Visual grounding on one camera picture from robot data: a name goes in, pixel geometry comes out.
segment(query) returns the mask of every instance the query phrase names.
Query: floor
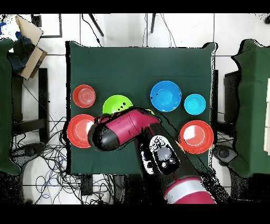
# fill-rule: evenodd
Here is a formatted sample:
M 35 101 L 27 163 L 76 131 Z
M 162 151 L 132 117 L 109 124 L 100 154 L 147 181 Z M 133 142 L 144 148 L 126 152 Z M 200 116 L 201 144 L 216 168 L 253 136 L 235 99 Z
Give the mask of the floor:
M 21 15 L 31 21 L 30 15 Z M 146 46 L 145 14 L 95 14 L 94 17 L 104 33 L 102 38 L 94 27 L 87 14 L 83 14 L 88 21 L 102 46 Z M 48 55 L 41 64 L 41 68 L 48 69 L 49 76 L 49 109 L 50 128 L 66 115 L 66 64 L 65 64 L 65 41 L 76 41 L 84 46 L 99 46 L 89 25 L 85 23 L 81 14 L 62 14 L 62 37 L 42 38 L 38 46 L 48 52 Z M 219 70 L 218 84 L 218 111 L 224 112 L 224 74 L 238 70 L 235 62 L 230 58 L 237 54 L 239 45 L 244 39 L 256 39 L 264 46 L 270 45 L 270 25 L 266 25 L 263 19 L 264 14 L 164 14 L 166 23 L 173 35 L 171 46 L 201 48 L 207 42 L 216 42 L 218 48 L 215 52 L 215 69 Z M 154 33 L 150 33 L 152 14 L 148 14 L 148 47 L 167 48 L 170 46 L 170 37 L 162 17 L 157 14 Z M 56 14 L 42 14 L 42 29 L 44 35 L 59 35 L 59 19 Z M 38 74 L 33 79 L 24 81 L 29 91 L 38 97 Z M 24 88 L 23 90 L 23 118 L 38 118 L 38 102 Z M 218 119 L 223 120 L 223 114 L 218 114 Z M 65 118 L 58 124 L 58 130 L 64 125 Z M 23 144 L 39 142 L 38 134 L 27 133 L 27 137 L 22 140 Z M 57 137 L 51 139 L 50 144 L 59 144 Z M 230 175 L 228 169 L 218 164 L 213 157 L 213 169 L 222 186 L 230 193 Z M 48 165 L 38 157 L 29 162 L 24 173 L 24 196 L 26 199 L 36 201 L 40 197 L 39 191 L 42 189 L 42 178 L 48 173 Z M 51 204 L 51 199 L 56 196 L 60 186 L 51 183 L 45 190 L 51 197 L 42 197 L 38 204 Z M 71 192 L 61 192 L 57 195 L 54 204 L 80 204 L 80 201 Z

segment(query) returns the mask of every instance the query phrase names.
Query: cardboard box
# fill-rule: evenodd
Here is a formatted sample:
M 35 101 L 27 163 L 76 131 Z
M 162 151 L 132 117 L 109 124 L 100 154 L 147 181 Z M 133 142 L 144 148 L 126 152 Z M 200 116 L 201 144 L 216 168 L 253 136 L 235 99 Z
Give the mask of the cardboard box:
M 20 28 L 21 34 L 27 38 L 29 38 L 33 45 L 35 45 L 35 49 L 30 55 L 28 62 L 26 63 L 25 68 L 19 73 L 25 79 L 29 79 L 29 77 L 34 77 L 38 68 L 40 67 L 42 61 L 44 60 L 47 52 L 38 48 L 37 43 L 40 40 L 40 37 L 43 31 L 35 26 L 33 23 L 28 22 L 24 18 L 20 16 L 16 16 L 16 22 Z

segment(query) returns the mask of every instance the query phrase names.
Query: bowl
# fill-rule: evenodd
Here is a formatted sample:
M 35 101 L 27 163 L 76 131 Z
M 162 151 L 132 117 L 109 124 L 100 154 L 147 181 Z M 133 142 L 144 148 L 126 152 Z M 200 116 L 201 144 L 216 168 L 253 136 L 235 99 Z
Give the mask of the bowl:
M 91 107 L 95 102 L 95 91 L 91 86 L 80 85 L 75 88 L 72 97 L 78 107 Z
M 205 110 L 205 107 L 205 99 L 200 94 L 191 94 L 185 99 L 184 102 L 186 112 L 191 115 L 201 114 Z
M 126 110 L 131 106 L 133 106 L 133 104 L 129 98 L 122 95 L 113 95 L 103 104 L 102 113 L 113 114 L 115 112 Z
M 94 124 L 94 117 L 87 114 L 79 114 L 73 117 L 67 127 L 67 137 L 78 148 L 89 148 L 88 131 Z
M 153 106 L 163 112 L 176 109 L 181 102 L 181 90 L 171 81 L 161 81 L 152 88 L 150 100 Z
M 191 154 L 201 154 L 212 146 L 214 133 L 206 122 L 193 120 L 183 126 L 178 138 L 185 151 Z

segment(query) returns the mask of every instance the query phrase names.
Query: green bowl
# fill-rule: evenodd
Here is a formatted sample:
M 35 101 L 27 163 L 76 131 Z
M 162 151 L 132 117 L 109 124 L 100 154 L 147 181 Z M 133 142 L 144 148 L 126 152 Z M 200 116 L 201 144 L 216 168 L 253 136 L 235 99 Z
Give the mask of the green bowl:
M 103 104 L 102 113 L 113 114 L 115 112 L 126 110 L 131 106 L 133 106 L 133 104 L 129 98 L 122 95 L 113 95 Z

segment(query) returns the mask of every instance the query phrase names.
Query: red bowl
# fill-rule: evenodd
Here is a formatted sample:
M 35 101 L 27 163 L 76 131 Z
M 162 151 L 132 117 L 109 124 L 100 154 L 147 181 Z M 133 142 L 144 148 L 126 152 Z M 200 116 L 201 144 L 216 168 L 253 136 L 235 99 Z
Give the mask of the red bowl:
M 183 126 L 178 136 L 178 141 L 187 152 L 200 154 L 206 152 L 212 146 L 214 133 L 211 126 L 206 122 L 193 120 Z
M 91 86 L 80 85 L 73 91 L 72 97 L 78 107 L 91 107 L 95 102 L 95 91 Z
M 87 114 L 79 114 L 73 117 L 67 127 L 67 137 L 78 148 L 89 148 L 88 131 L 94 124 L 94 117 Z

